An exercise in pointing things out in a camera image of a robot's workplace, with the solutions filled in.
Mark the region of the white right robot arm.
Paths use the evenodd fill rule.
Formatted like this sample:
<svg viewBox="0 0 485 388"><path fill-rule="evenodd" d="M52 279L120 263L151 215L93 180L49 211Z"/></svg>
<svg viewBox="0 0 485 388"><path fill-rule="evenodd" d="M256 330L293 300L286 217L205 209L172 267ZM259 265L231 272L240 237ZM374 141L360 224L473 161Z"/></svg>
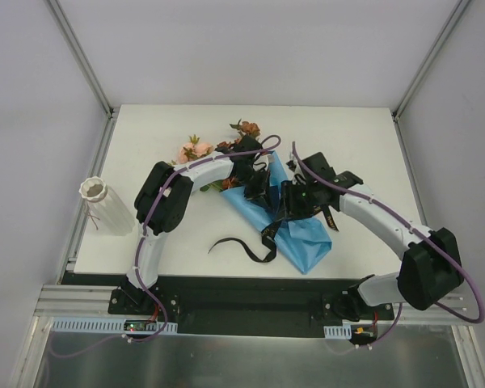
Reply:
<svg viewBox="0 0 485 388"><path fill-rule="evenodd" d="M432 230L404 220L393 209L380 205L357 175L335 173L322 153L302 161L292 157L287 166L293 179L281 185L279 208L286 221L323 213L334 228L331 213L343 213L381 239L400 260L397 271L368 275L344 290L331 302L336 316L357 322L369 317L377 306L403 302L426 310L462 285L458 244L449 230Z"/></svg>

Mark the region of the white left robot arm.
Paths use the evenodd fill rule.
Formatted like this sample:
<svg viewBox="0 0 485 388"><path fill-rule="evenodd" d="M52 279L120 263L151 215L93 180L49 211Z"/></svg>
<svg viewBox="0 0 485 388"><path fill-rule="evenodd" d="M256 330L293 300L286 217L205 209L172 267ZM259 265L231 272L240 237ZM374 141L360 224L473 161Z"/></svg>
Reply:
<svg viewBox="0 0 485 388"><path fill-rule="evenodd" d="M154 307L150 287L158 279L158 263L167 235L183 220L191 194L232 176L241 182L253 178L255 160L271 154L281 143L277 135L270 138L276 143L269 147L245 135L236 144L219 147L192 162L154 164L134 201L138 243L132 267L120 283L127 305L136 314L147 314Z"/></svg>

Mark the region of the orange and pink flower bouquet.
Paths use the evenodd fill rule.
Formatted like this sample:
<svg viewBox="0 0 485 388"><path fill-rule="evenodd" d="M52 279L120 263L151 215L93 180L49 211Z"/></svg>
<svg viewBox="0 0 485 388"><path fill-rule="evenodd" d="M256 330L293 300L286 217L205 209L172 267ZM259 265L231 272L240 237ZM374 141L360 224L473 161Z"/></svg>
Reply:
<svg viewBox="0 0 485 388"><path fill-rule="evenodd" d="M183 144L179 148L179 152L176 160L171 160L172 166L185 164L187 162L193 162L200 157L209 156L217 147L230 148L238 144L244 136L250 136L255 140L258 140L261 135L260 127L255 122L249 122L245 120L239 120L236 124L230 124L230 127L238 133L238 137L233 141L222 141L217 145L213 145L207 141L202 141L196 134L191 135L188 138L188 142ZM218 192L239 187L241 183L235 177L229 177L226 179L217 180L213 183L200 188L201 192L207 192L210 189Z"/></svg>

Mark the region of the blue wrapping paper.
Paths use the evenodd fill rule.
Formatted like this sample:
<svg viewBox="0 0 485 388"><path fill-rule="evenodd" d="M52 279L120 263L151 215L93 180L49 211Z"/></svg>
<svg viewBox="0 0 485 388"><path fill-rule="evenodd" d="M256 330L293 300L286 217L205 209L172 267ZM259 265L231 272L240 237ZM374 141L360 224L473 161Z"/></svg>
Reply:
<svg viewBox="0 0 485 388"><path fill-rule="evenodd" d="M268 249L258 256L240 238L227 237L222 243L237 243L247 257L258 263L272 262L281 253L302 274L308 273L332 249L332 241L322 222L316 218L331 211L326 205L309 202L302 182L287 179L280 159L275 153L268 162L255 157L239 160L234 172L223 182L221 195L259 231L261 243Z"/></svg>

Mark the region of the black ribbon with gold letters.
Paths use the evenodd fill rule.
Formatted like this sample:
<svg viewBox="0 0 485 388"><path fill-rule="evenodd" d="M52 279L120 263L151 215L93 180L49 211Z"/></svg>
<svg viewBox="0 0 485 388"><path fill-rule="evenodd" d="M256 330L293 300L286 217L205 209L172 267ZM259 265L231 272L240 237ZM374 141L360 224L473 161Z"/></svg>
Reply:
<svg viewBox="0 0 485 388"><path fill-rule="evenodd" d="M221 238L213 243L213 247L236 243L251 261L258 264L268 264L281 253L305 274L331 251L332 240L328 231L339 230L329 206L311 218L295 221L271 221L268 213L255 205L244 205L242 208L246 219L260 228L261 244L267 249L266 255L257 255L245 241L237 237Z"/></svg>

